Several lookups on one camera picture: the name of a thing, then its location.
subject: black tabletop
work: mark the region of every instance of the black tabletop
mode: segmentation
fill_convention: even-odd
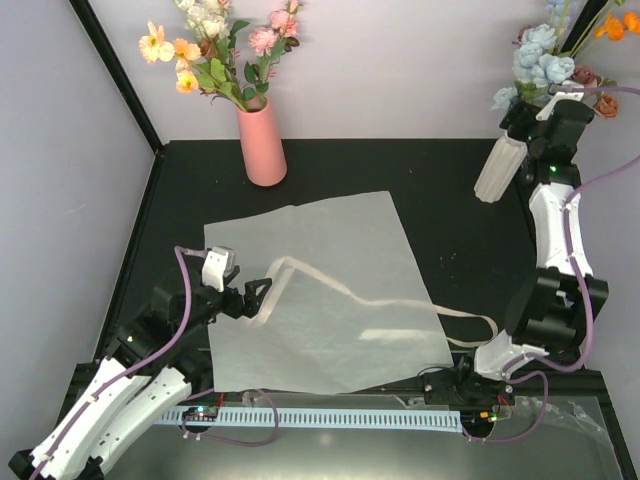
[[[535,267],[535,254],[513,186],[494,204],[474,195],[493,143],[285,141],[287,177],[275,187],[261,188],[246,177],[239,142],[171,142],[157,160],[108,330],[114,319],[134,315],[149,300],[153,285],[176,266],[175,245],[204,246],[205,224],[375,191],[391,192],[432,301],[489,315],[502,326],[512,294]],[[490,335],[482,320],[441,321],[456,338]]]

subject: gray wall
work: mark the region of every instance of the gray wall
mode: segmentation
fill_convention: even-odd
[[[88,361],[152,155],[67,0],[0,2],[0,478]]]
[[[640,0],[625,10],[640,12]],[[621,85],[640,88],[640,36],[604,43],[587,60]],[[579,147],[582,180],[606,173],[640,155],[640,98],[616,95],[616,120],[594,120]],[[611,294],[596,323],[589,366],[602,370],[631,456],[640,471],[640,167],[588,190],[580,211],[584,244],[594,274]]]
[[[262,25],[285,2],[232,0],[234,17]],[[173,62],[147,65],[140,55],[150,19],[169,39],[189,38],[171,0],[91,3],[164,142],[238,137],[230,103],[178,94]],[[513,82],[511,41],[548,18],[545,0],[304,4],[302,45],[282,59],[269,94],[283,138],[496,137],[500,116],[488,110]],[[249,30],[238,40],[241,66]]]

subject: artificial flower bouquet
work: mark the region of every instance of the artificial flower bouquet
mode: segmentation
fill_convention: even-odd
[[[590,25],[570,50],[563,52],[561,42],[571,20],[579,8],[573,0],[547,0],[548,23],[523,27],[513,43],[518,46],[513,55],[513,87],[502,88],[494,96],[493,109],[508,109],[517,99],[544,107],[550,100],[551,85],[562,85],[567,80],[587,87],[614,86],[616,82],[597,75],[587,65],[576,63],[585,53],[598,48],[606,41],[620,41],[628,31],[640,34],[640,18],[634,12],[626,12],[622,18],[613,15],[613,10],[626,0],[610,0],[594,17]],[[595,113],[605,119],[618,115],[619,103],[605,93],[586,95],[593,102]]]
[[[176,89],[180,93],[199,90],[202,95],[226,98],[243,112],[259,111],[266,106],[265,93],[274,76],[274,65],[300,45],[296,39],[300,8],[298,0],[289,0],[283,10],[271,14],[271,24],[256,28],[249,35],[249,46],[256,60],[244,66],[246,84],[238,79],[236,61],[237,33],[249,22],[236,20],[228,27],[230,0],[174,0],[191,31],[195,43],[178,38],[168,42],[164,28],[148,23],[149,35],[140,39],[142,56],[148,63],[176,60]]]

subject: pink vase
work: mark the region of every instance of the pink vase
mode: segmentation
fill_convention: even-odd
[[[281,182],[287,174],[287,162],[271,102],[258,112],[236,109],[236,113],[249,180],[261,187]]]

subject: plastic sheet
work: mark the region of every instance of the plastic sheet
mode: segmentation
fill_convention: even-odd
[[[205,244],[236,251],[236,285],[274,281],[257,317],[210,326],[219,391],[336,394],[452,364],[388,192],[207,225]]]

